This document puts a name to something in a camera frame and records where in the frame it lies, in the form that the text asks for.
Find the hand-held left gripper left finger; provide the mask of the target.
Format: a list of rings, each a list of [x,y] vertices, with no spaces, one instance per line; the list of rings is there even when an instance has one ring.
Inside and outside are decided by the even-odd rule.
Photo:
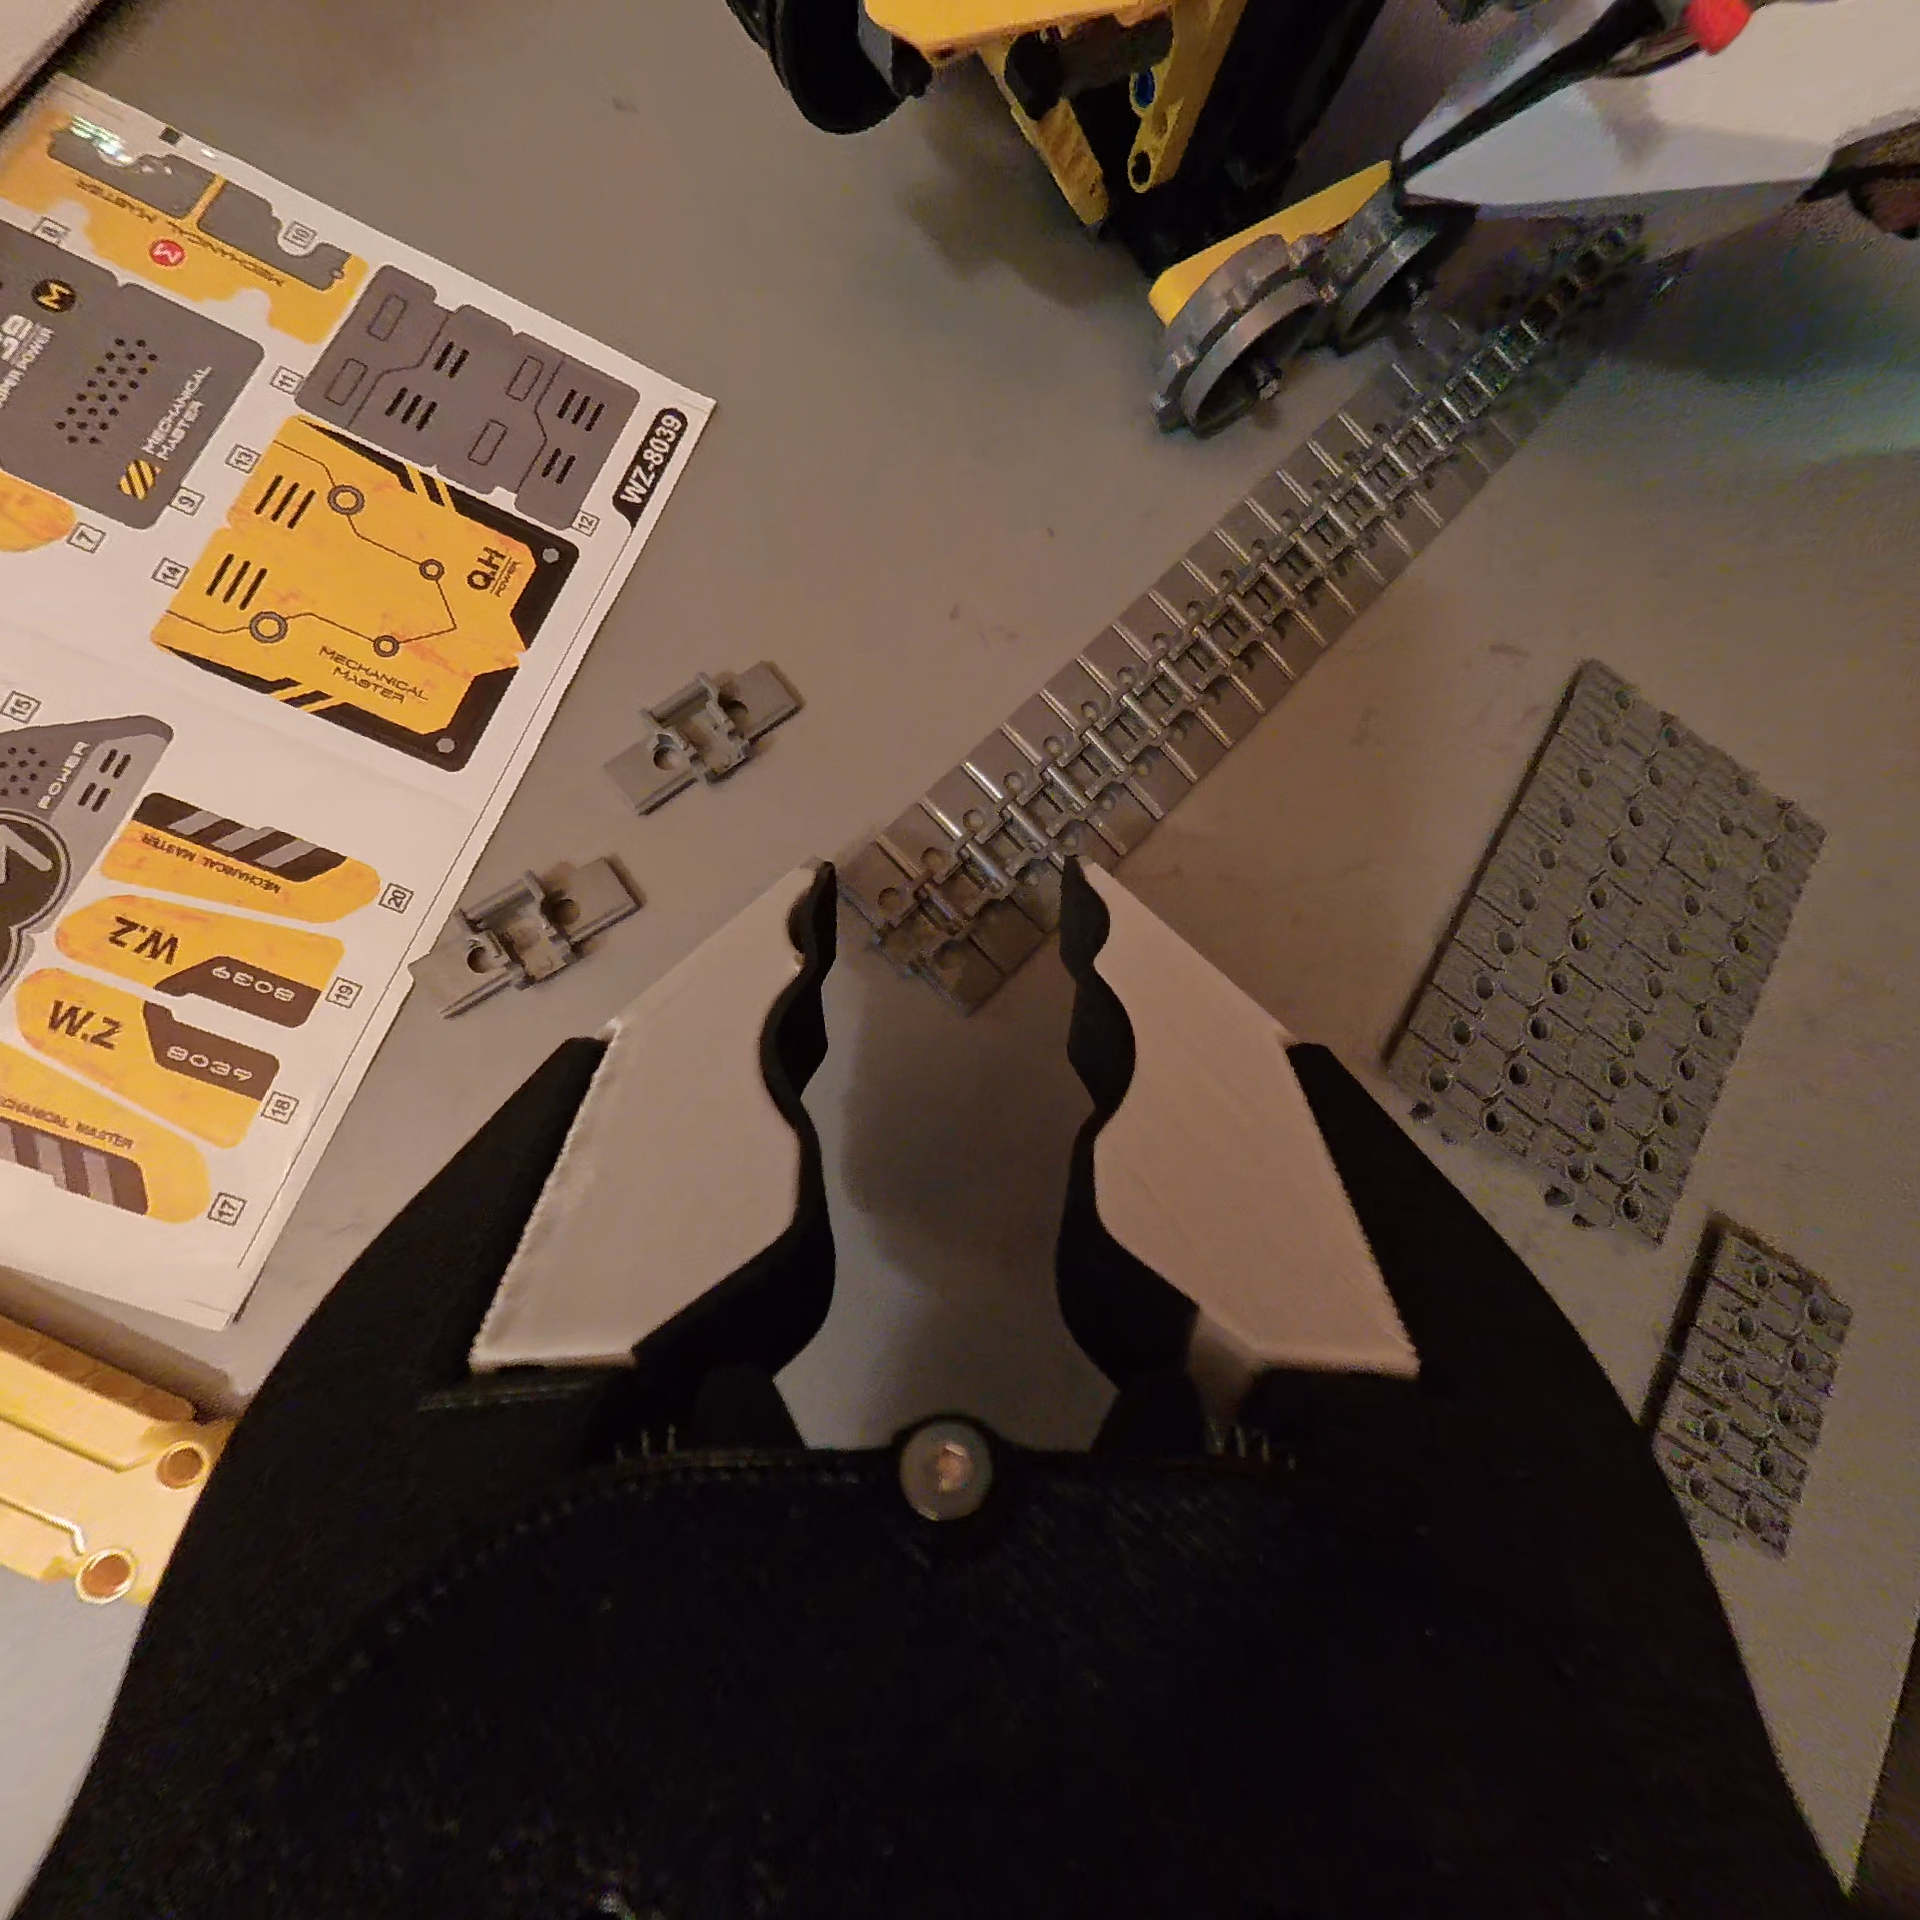
[[[468,1347],[476,1376],[636,1365],[640,1344],[800,1224],[832,866],[807,862],[603,1031],[605,1051]]]

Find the large grey tread link mat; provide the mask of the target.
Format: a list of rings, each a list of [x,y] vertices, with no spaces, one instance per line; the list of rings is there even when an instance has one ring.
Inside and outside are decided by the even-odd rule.
[[[1827,830],[1587,661],[1383,1055],[1560,1217],[1663,1240]]]

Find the yellow printed sticker sheet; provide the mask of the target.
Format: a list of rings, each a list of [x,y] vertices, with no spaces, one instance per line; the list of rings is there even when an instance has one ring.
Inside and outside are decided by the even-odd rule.
[[[4,1269],[222,1327],[713,402],[70,77],[3,323]]]

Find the grey tread link segment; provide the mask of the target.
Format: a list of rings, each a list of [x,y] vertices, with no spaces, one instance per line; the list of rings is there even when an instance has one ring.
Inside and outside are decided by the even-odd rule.
[[[1812,1269],[1726,1217],[1709,1224],[1643,1417],[1697,1541],[1785,1560],[1853,1326]]]

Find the yellow black toy vehicle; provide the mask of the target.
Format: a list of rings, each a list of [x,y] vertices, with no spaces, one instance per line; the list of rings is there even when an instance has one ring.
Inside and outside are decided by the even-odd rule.
[[[1432,286],[1479,221],[1396,205],[1396,152],[1285,203],[1309,133],[1376,25],[1364,2],[734,2],[803,115],[875,128],[980,63],[1075,216],[1156,277],[1150,399],[1206,439],[1304,350],[1350,352]]]

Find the small black toy part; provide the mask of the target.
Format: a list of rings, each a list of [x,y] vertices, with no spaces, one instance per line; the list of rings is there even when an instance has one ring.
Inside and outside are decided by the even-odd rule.
[[[409,963],[441,1016],[523,991],[585,958],[588,942],[640,911],[640,891],[609,857],[523,872],[495,893],[460,904],[441,936]]]
[[[718,784],[744,766],[757,743],[803,711],[775,663],[699,673],[643,711],[640,738],[605,763],[617,795],[652,813],[695,784]]]

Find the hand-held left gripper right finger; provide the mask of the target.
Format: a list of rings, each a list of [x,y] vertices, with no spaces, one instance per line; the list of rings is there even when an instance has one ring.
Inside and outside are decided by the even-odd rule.
[[[1067,866],[1057,930],[1089,1097],[1057,1237],[1077,1345],[1217,1419],[1272,1373],[1412,1379],[1285,1023],[1102,869]]]

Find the long yellow toy brick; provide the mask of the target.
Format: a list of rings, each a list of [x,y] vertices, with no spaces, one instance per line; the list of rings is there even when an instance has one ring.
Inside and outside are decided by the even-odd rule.
[[[3,1322],[3,1563],[89,1603],[152,1598],[233,1419]]]

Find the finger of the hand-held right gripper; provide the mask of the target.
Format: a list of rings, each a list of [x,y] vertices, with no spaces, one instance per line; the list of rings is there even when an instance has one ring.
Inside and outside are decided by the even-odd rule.
[[[1691,56],[1566,86],[1428,168],[1396,167],[1396,205],[1430,224],[1745,229],[1792,203],[1844,200],[1876,229],[1918,225],[1916,2],[1654,5],[1686,5]],[[1503,17],[1481,65],[1531,7],[1447,11]]]
[[[1428,168],[1587,80],[1639,77],[1696,53],[1686,5],[1524,7],[1481,65],[1400,141],[1399,168]]]

